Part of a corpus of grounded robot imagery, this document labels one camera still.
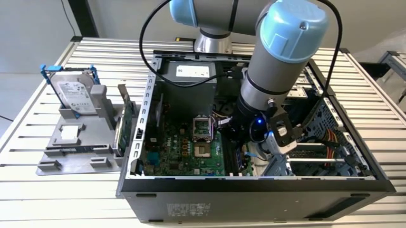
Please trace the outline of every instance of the light blue joint cap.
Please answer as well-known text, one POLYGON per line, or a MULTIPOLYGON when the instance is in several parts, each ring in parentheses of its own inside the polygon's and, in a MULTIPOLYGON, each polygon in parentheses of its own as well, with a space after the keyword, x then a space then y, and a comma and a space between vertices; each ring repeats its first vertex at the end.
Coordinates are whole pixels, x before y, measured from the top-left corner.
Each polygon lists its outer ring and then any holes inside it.
POLYGON ((326 12, 306 0, 278 0, 260 24, 260 41, 286 63, 302 63, 315 54, 326 30, 326 12))
POLYGON ((171 0, 169 11, 175 22, 197 27, 192 0, 171 0))

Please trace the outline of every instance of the aluminum table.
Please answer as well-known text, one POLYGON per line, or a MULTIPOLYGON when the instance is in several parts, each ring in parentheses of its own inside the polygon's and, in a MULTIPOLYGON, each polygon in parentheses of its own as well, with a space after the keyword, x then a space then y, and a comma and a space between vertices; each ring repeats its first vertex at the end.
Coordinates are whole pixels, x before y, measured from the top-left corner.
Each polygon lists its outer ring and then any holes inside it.
MULTIPOLYGON (((131 99, 140 102, 148 70, 137 45, 131 40, 83 38, 69 43, 56 65, 95 64, 112 102, 123 102, 117 84, 127 85, 131 99)), ((232 48, 235 54, 251 54, 254 45, 232 48)), ((192 51, 192 43, 145 42, 147 58, 153 50, 192 51)), ((331 56, 332 49, 320 48, 312 57, 324 76, 331 56)), ((0 227, 404 227, 406 116, 348 53, 339 53, 330 85, 398 191, 351 215, 334 222, 140 224, 127 201, 115 197, 117 172, 35 174, 60 117, 57 97, 41 82, 0 139, 0 227)))

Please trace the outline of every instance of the white wall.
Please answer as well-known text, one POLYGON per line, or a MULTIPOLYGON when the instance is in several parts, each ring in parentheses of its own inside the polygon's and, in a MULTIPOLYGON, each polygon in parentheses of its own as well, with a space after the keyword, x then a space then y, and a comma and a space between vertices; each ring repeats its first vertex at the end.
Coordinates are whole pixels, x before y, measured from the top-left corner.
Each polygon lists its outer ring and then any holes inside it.
MULTIPOLYGON (((406 0, 330 0, 342 15, 343 42, 351 52, 375 45, 392 31, 406 27, 406 0)), ((101 37, 137 39, 141 24, 161 0, 89 0, 95 23, 101 37)), ((336 22, 330 13, 330 29, 323 47, 334 47, 336 22)), ((197 29, 175 23, 164 7, 149 23, 145 39, 173 40, 196 37, 197 29)), ((232 41, 254 43, 255 38, 232 34, 232 41)))
MULTIPOLYGON (((80 35, 67 0, 64 5, 80 35)), ((39 73, 40 64, 55 64, 72 36, 60 0, 0 0, 0 73, 39 73)))

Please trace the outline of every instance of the label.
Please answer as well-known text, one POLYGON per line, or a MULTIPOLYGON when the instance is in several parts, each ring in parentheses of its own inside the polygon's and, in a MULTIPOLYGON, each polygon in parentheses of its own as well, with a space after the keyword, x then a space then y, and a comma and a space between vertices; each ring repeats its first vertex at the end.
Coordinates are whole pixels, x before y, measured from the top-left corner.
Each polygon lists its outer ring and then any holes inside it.
POLYGON ((208 216, 209 203, 167 203, 167 213, 177 216, 208 216))
POLYGON ((95 114, 96 109, 85 86, 80 82, 57 82, 65 102, 80 114, 95 114))
POLYGON ((63 148, 61 152, 76 152, 75 148, 63 148))
POLYGON ((208 66, 184 66, 176 67, 176 77, 209 77, 208 66))

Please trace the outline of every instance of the motherboard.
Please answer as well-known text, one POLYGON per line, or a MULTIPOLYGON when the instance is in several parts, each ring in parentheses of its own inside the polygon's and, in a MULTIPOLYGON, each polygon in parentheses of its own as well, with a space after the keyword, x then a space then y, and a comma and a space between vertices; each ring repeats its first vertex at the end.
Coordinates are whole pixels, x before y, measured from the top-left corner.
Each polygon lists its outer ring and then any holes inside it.
POLYGON ((224 176, 220 136, 216 132, 211 142, 195 141, 191 123, 165 122, 163 144, 147 148, 145 175, 224 176))

